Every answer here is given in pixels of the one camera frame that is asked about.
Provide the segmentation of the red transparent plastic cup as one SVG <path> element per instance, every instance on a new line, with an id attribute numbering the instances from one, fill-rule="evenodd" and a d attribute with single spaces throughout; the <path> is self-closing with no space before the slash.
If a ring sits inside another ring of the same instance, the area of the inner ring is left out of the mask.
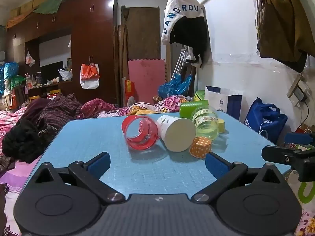
<path id="1" fill-rule="evenodd" d="M 150 149 L 159 139 L 157 123 L 148 116 L 127 116 L 121 127 L 126 145 L 136 151 Z"/>

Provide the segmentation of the orange polka dot cupcake cup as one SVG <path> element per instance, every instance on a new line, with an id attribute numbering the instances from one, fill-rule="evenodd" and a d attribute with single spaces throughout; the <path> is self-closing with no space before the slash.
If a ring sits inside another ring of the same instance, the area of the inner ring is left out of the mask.
<path id="1" fill-rule="evenodd" d="M 207 137 L 195 137 L 190 147 L 189 153 L 195 158 L 205 159 L 207 153 L 211 152 L 211 140 Z"/>

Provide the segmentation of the clear cup with ribbon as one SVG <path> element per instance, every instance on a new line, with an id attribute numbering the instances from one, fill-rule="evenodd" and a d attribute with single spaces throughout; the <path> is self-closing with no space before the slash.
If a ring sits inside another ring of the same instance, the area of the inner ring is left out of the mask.
<path id="1" fill-rule="evenodd" d="M 207 137 L 211 141 L 218 137 L 218 116 L 212 107 L 196 108 L 192 112 L 191 120 L 195 125 L 196 137 Z"/>

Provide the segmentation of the white paper cup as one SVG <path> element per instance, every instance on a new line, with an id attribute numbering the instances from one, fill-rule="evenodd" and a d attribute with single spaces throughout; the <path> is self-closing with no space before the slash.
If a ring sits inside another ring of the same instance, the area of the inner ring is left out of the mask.
<path id="1" fill-rule="evenodd" d="M 163 115 L 157 119 L 161 140 L 171 152 L 183 152 L 188 149 L 195 138 L 196 129 L 187 118 Z"/>

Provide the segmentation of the green plastic cup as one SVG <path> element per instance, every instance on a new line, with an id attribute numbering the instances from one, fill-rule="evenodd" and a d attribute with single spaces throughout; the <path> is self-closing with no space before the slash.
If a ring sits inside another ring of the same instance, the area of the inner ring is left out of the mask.
<path id="1" fill-rule="evenodd" d="M 195 109 L 206 107 L 209 103 L 207 100 L 199 100 L 199 101 L 191 101 L 191 102 L 183 102 L 179 109 L 179 116 L 181 118 L 192 118 L 192 113 Z"/>

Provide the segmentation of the dark plaid clothing pile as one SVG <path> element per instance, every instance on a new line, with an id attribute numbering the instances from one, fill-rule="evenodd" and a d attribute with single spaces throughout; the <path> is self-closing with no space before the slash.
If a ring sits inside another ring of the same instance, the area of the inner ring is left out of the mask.
<path id="1" fill-rule="evenodd" d="M 59 131 L 79 116 L 81 107 L 74 94 L 57 94 L 53 100 L 39 98 L 31 101 L 21 119 L 30 121 L 39 131 L 47 125 Z"/>

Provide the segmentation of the white and navy paper bag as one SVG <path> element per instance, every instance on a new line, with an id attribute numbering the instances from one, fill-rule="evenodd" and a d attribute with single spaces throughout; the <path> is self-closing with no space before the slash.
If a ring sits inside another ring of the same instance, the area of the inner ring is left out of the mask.
<path id="1" fill-rule="evenodd" d="M 205 100 L 208 100 L 209 105 L 237 120 L 240 119 L 242 95 L 243 91 L 234 89 L 213 86 L 205 87 Z"/>

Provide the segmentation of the black garment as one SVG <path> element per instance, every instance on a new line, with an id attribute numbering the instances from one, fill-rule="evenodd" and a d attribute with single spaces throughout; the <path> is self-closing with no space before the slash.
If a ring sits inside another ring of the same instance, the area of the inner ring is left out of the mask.
<path id="1" fill-rule="evenodd" d="M 56 134 L 57 130 L 51 125 L 39 130 L 31 121 L 19 120 L 3 137 L 3 154 L 15 161 L 31 164 L 44 153 Z"/>

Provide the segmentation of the blue plastic bag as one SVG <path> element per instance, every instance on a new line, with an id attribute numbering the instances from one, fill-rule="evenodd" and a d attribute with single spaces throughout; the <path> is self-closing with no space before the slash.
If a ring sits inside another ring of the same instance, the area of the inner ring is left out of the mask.
<path id="1" fill-rule="evenodd" d="M 173 95 L 186 96 L 188 94 L 191 82 L 192 75 L 189 75 L 184 80 L 182 80 L 182 76 L 180 74 L 175 74 L 174 78 L 170 82 L 159 86 L 157 90 L 158 96 L 162 99 Z"/>

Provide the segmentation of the orange white plastic bag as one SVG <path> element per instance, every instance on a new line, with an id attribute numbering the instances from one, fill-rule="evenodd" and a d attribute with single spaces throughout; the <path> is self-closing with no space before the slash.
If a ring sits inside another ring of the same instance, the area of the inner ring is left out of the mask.
<path id="1" fill-rule="evenodd" d="M 100 75 L 98 64 L 82 64 L 80 70 L 80 85 L 83 89 L 93 90 L 99 87 Z"/>

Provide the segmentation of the olive brown hanging bag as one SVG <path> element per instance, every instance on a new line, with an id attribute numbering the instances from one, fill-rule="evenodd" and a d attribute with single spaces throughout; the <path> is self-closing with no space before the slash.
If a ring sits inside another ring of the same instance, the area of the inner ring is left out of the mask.
<path id="1" fill-rule="evenodd" d="M 314 38 L 300 0 L 258 0 L 257 49 L 298 73 L 314 56 Z"/>

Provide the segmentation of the pink foam mat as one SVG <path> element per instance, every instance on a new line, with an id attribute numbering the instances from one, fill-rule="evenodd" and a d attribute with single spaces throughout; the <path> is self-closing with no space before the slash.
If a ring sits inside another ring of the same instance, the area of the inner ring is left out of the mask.
<path id="1" fill-rule="evenodd" d="M 165 63 L 162 59 L 128 61 L 129 79 L 134 82 L 136 100 L 152 103 L 158 88 L 165 83 Z"/>

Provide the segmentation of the dark red wooden wardrobe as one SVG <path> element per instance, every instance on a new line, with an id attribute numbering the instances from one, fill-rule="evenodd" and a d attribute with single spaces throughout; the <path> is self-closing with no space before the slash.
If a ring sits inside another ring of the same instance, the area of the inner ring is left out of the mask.
<path id="1" fill-rule="evenodd" d="M 71 36 L 73 78 L 60 86 L 63 95 L 75 94 L 80 103 L 100 98 L 108 103 L 120 102 L 118 47 L 116 34 L 116 0 L 66 0 L 54 14 L 31 13 L 6 31 L 7 62 L 19 64 L 21 74 L 40 70 L 40 43 Z M 99 66 L 99 87 L 83 89 L 81 65 Z"/>

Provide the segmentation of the brown wooden board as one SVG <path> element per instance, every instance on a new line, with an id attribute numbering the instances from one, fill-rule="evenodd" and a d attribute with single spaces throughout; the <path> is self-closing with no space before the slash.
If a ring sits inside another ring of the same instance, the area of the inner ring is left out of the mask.
<path id="1" fill-rule="evenodd" d="M 121 25 L 127 31 L 127 57 L 136 59 L 161 58 L 160 8 L 121 7 Z"/>

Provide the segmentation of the wall power socket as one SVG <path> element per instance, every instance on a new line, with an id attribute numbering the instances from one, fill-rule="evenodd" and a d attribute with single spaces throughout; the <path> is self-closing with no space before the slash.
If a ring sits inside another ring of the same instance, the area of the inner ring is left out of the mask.
<path id="1" fill-rule="evenodd" d="M 311 89 L 307 85 L 306 79 L 298 74 L 287 92 L 288 99 L 294 107 L 300 107 L 301 103 L 305 103 L 311 96 Z"/>

